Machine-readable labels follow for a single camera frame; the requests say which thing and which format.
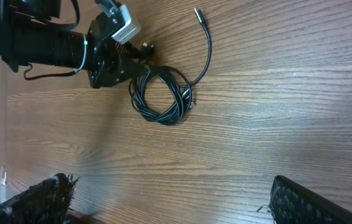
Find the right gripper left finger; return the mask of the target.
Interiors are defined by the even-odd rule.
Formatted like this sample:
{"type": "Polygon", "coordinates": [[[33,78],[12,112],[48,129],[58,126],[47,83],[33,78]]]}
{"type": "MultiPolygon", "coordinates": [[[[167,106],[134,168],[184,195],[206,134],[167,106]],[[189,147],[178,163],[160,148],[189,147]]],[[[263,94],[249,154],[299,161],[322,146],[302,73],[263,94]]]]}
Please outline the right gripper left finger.
{"type": "Polygon", "coordinates": [[[58,173],[10,199],[0,199],[0,223],[69,223],[77,182],[72,175],[58,173]]]}

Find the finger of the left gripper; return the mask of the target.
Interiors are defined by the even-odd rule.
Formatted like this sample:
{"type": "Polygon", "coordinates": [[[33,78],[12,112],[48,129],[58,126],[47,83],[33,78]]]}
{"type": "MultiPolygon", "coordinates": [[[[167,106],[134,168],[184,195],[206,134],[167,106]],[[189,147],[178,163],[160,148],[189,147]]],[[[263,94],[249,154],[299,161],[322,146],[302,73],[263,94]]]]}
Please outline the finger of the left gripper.
{"type": "Polygon", "coordinates": [[[116,84],[129,79],[138,78],[148,73],[148,68],[140,65],[138,62],[128,58],[120,57],[117,63],[116,84]]]}
{"type": "Polygon", "coordinates": [[[144,43],[139,49],[132,45],[130,42],[121,44],[116,42],[115,48],[118,53],[125,54],[133,59],[139,61],[149,60],[155,52],[155,46],[153,44],[144,43]]]}

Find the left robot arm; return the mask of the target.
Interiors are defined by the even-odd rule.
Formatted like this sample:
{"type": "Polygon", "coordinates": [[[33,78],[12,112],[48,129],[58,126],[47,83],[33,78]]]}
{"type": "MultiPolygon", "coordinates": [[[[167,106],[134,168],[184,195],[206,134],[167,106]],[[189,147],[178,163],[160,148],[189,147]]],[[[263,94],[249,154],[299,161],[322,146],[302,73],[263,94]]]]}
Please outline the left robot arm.
{"type": "Polygon", "coordinates": [[[80,8],[72,1],[76,20],[58,24],[61,2],[0,0],[0,57],[13,72],[33,64],[71,68],[68,77],[88,72],[92,88],[111,87],[148,73],[144,61],[153,45],[137,49],[130,39],[139,31],[126,5],[112,0],[95,0],[102,10],[86,34],[75,32],[80,8]]]}

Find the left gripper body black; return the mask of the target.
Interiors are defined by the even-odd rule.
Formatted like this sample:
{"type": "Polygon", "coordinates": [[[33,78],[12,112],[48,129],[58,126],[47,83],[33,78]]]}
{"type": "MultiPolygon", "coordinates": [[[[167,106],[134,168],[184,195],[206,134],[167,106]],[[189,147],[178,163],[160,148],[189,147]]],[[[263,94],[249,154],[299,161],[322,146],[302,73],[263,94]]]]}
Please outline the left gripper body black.
{"type": "Polygon", "coordinates": [[[102,40],[100,23],[93,20],[89,27],[89,37],[93,45],[93,68],[88,71],[92,88],[112,87],[130,78],[123,68],[122,55],[132,55],[132,45],[127,42],[121,44],[111,37],[102,40]]]}

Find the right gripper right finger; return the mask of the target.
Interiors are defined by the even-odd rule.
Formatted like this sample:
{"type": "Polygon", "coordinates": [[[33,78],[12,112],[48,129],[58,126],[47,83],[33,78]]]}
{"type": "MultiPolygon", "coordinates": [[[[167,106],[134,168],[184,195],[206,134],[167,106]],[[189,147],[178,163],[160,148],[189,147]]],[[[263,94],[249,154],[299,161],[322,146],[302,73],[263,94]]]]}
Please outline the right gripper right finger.
{"type": "Polygon", "coordinates": [[[352,212],[278,175],[270,191],[269,209],[275,223],[352,224],[352,212]]]}

